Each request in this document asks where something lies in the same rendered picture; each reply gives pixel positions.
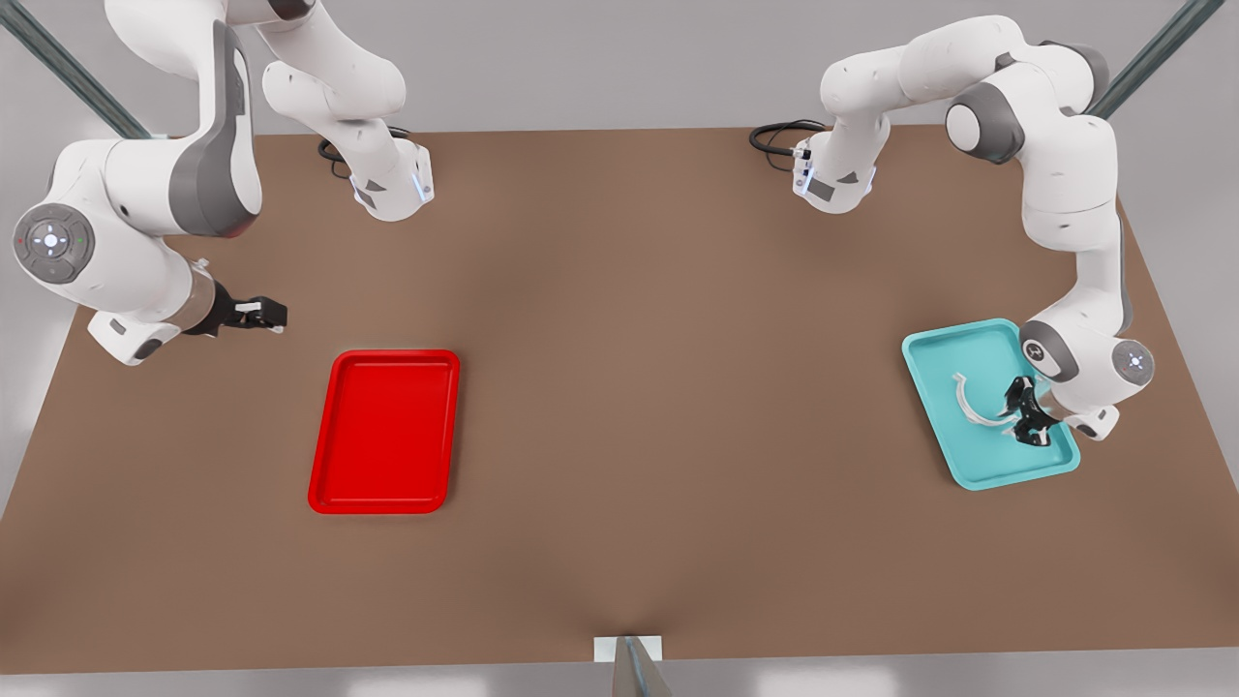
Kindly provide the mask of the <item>teal rectangular tray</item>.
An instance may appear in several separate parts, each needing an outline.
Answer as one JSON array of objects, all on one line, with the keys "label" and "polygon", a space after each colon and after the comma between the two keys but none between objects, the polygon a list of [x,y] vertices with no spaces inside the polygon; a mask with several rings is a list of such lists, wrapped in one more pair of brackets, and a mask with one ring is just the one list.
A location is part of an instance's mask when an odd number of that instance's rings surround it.
[{"label": "teal rectangular tray", "polygon": [[1066,423],[1049,430],[1048,447],[1037,447],[1014,439],[1012,416],[1001,418],[1009,385],[1032,375],[1017,336],[1012,322],[992,318],[911,334],[902,343],[947,465],[970,491],[1075,470],[1080,462]]}]

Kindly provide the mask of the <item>red rectangular tray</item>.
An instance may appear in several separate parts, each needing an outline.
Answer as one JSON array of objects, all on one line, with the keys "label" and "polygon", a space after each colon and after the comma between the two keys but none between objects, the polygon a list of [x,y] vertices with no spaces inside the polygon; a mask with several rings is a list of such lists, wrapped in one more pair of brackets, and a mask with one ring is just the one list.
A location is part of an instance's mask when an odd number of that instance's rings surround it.
[{"label": "red rectangular tray", "polygon": [[421,515],[450,489],[460,361],[356,349],[333,361],[307,490],[322,515]]}]

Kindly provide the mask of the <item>silver frame post with foot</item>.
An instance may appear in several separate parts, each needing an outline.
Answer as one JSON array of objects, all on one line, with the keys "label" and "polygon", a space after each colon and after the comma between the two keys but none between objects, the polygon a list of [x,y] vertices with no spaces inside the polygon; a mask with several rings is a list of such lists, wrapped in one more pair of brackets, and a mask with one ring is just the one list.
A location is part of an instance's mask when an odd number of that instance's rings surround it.
[{"label": "silver frame post with foot", "polygon": [[662,676],[663,638],[593,638],[593,662],[615,664],[612,697],[673,697]]}]

